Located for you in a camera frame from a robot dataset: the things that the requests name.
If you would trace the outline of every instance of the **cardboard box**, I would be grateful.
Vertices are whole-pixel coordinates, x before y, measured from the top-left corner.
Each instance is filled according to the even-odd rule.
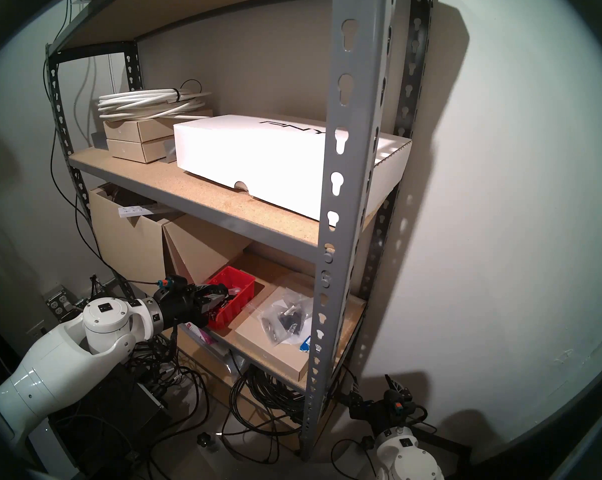
[[[153,282],[176,273],[202,283],[252,242],[182,213],[121,218],[118,207],[132,204],[112,201],[115,188],[105,184],[90,191],[90,211],[103,259],[127,279]],[[148,295],[158,288],[135,285]]]
[[[141,163],[151,163],[165,158],[174,151],[174,137],[162,137],[145,143],[132,143],[130,141],[117,141],[108,139],[108,149],[112,156],[130,159]]]
[[[247,312],[248,315],[239,325],[234,327],[234,333],[241,345],[249,348],[260,361],[274,367],[290,379],[300,381],[307,373],[309,353],[301,351],[298,345],[281,343],[272,346],[268,336],[263,331],[263,327],[261,327],[261,320],[258,317],[259,308],[269,306],[273,301],[279,299],[280,292],[286,287],[311,298],[314,290],[314,279],[301,273],[289,273],[266,285],[244,309],[244,312]],[[364,300],[348,296],[343,319],[343,333],[351,334],[365,306],[366,302]],[[320,344],[320,341],[316,339],[316,337],[313,337],[312,343]]]
[[[203,109],[194,112],[195,115],[212,116],[212,110]],[[182,122],[176,118],[158,118],[151,120],[105,121],[103,127],[107,139],[144,143],[174,135],[174,124]]]
[[[177,124],[174,138],[179,168],[230,188],[244,184],[256,198],[319,220],[324,123],[224,115]],[[336,138],[346,162],[347,132],[337,130]],[[399,182],[411,146],[409,139],[379,135],[368,209],[378,208]]]

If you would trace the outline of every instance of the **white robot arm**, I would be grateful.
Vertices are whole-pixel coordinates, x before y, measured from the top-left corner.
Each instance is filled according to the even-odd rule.
[[[19,452],[47,415],[85,396],[129,357],[134,344],[177,323],[192,321],[204,327],[207,311],[228,297],[223,284],[188,285],[176,275],[164,285],[153,298],[95,299],[80,316],[34,343],[0,386],[0,434],[12,449]],[[175,338],[172,346],[175,350]]]
[[[358,385],[349,395],[341,395],[340,402],[350,411],[350,418],[366,421],[372,427],[372,437],[364,437],[361,446],[376,447],[376,457],[383,467],[377,480],[444,480],[441,468],[434,457],[419,448],[419,441],[412,434],[410,425],[422,421],[411,415],[417,408],[410,392],[385,375],[389,389],[379,401],[364,401],[358,393]]]

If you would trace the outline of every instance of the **metal bracket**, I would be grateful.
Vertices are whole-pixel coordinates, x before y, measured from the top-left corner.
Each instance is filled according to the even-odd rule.
[[[136,42],[126,43],[123,54],[126,57],[127,85],[129,86],[130,91],[140,91],[143,89],[143,79],[141,77],[139,49]]]
[[[72,179],[72,184],[74,185],[74,191],[78,196],[79,203],[81,204],[81,208],[83,209],[83,214],[87,218],[88,225],[90,229],[92,229],[92,215],[90,214],[90,200],[88,198],[88,190],[85,186],[85,181],[83,180],[83,176],[81,175],[81,171],[77,168],[73,168],[70,165],[70,155],[74,154],[74,148],[72,146],[72,139],[70,138],[70,133],[67,128],[67,119],[65,118],[65,112],[63,111],[63,102],[61,100],[61,90],[59,86],[58,79],[58,71],[59,71],[59,62],[58,59],[62,59],[63,61],[68,61],[69,57],[54,55],[53,57],[49,56],[49,48],[50,45],[46,45],[46,58],[47,58],[47,81],[50,89],[50,105],[52,107],[52,114],[54,117],[54,127],[56,127],[56,136],[59,139],[61,152],[63,154],[63,159],[65,160],[65,165],[70,173],[70,178]],[[142,84],[140,75],[138,76],[137,85],[140,87]],[[121,287],[123,294],[125,297],[130,300],[134,299],[134,291],[129,283],[120,276],[115,270],[112,270],[112,274],[117,279],[118,285]]]
[[[410,0],[410,25],[408,44],[405,49],[401,94],[397,107],[394,133],[412,138],[416,121],[418,102],[421,97],[421,80],[425,69],[425,55],[428,50],[428,31],[430,31],[433,0]],[[367,300],[374,286],[374,279],[381,263],[383,249],[392,224],[394,204],[399,194],[399,186],[392,190],[376,213],[374,234],[367,252],[366,266],[361,280],[360,296]]]
[[[332,64],[319,247],[301,430],[301,457],[305,460],[312,453],[326,391],[332,381],[354,255],[366,215],[387,82],[390,20],[395,2],[332,0]],[[349,42],[345,42],[346,28],[356,29],[351,47]],[[349,99],[346,99],[348,85],[353,85],[353,88]],[[337,129],[348,133],[341,153],[337,152]],[[333,191],[333,178],[342,182],[336,193]],[[330,226],[330,220],[335,222],[334,227]]]
[[[428,32],[433,5],[433,0],[410,0],[408,44],[405,49],[401,93],[394,122],[395,135],[410,139],[417,118],[417,104],[421,97],[421,79],[425,69],[425,55],[428,52]]]
[[[392,223],[392,213],[394,212],[394,201],[399,193],[399,184],[396,184],[392,192],[388,194],[385,201],[376,212],[376,220],[374,221],[374,233],[370,240],[370,248],[367,251],[366,266],[363,270],[363,278],[361,279],[361,287],[359,296],[366,301],[370,299],[370,292],[374,286],[376,272],[381,263],[383,248],[387,239],[387,233],[390,230]]]
[[[54,126],[56,127],[56,136],[59,140],[61,147],[61,153],[67,166],[68,172],[70,172],[70,178],[74,185],[76,195],[79,197],[79,203],[83,208],[83,213],[90,222],[90,228],[92,223],[90,217],[90,201],[88,200],[88,190],[85,187],[83,176],[80,171],[70,166],[69,156],[74,154],[74,148],[72,147],[72,140],[67,128],[67,119],[65,118],[65,112],[63,111],[63,102],[61,101],[61,90],[59,87],[58,71],[59,63],[54,61],[54,58],[47,56],[49,52],[49,44],[46,45],[46,57],[47,57],[47,81],[50,89],[50,105],[52,107],[52,115],[54,117]]]

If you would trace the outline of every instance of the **white bundled cable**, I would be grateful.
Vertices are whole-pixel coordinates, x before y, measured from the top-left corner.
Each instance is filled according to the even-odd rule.
[[[103,120],[149,120],[169,118],[181,120],[206,119],[190,114],[205,105],[200,98],[211,94],[193,93],[186,89],[146,89],[99,96],[99,117]]]

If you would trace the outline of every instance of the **black knob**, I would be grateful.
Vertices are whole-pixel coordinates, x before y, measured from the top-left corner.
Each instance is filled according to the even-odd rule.
[[[201,447],[207,447],[212,444],[212,437],[210,437],[210,434],[202,432],[197,435],[197,444]]]
[[[374,449],[374,439],[372,439],[371,436],[366,435],[361,439],[361,447],[363,447],[365,451]]]

